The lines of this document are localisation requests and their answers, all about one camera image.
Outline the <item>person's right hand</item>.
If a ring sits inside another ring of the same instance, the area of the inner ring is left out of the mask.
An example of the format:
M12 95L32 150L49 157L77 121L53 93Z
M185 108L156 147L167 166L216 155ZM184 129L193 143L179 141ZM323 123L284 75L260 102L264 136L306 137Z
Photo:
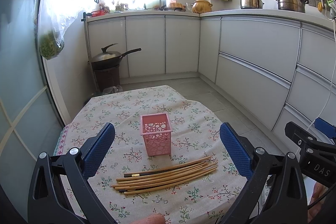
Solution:
M323 186L319 182L316 182L313 188L313 194L311 196L310 205L315 202L315 205L307 211L307 223L310 223L313 218L319 213L323 202L320 200L316 202L326 191L327 187Z

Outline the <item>person's left hand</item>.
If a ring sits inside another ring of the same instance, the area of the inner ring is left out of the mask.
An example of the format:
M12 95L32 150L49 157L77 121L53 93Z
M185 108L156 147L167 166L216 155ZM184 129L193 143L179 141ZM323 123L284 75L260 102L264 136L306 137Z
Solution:
M165 224L166 220L162 214L156 213L143 219L131 222L130 224Z

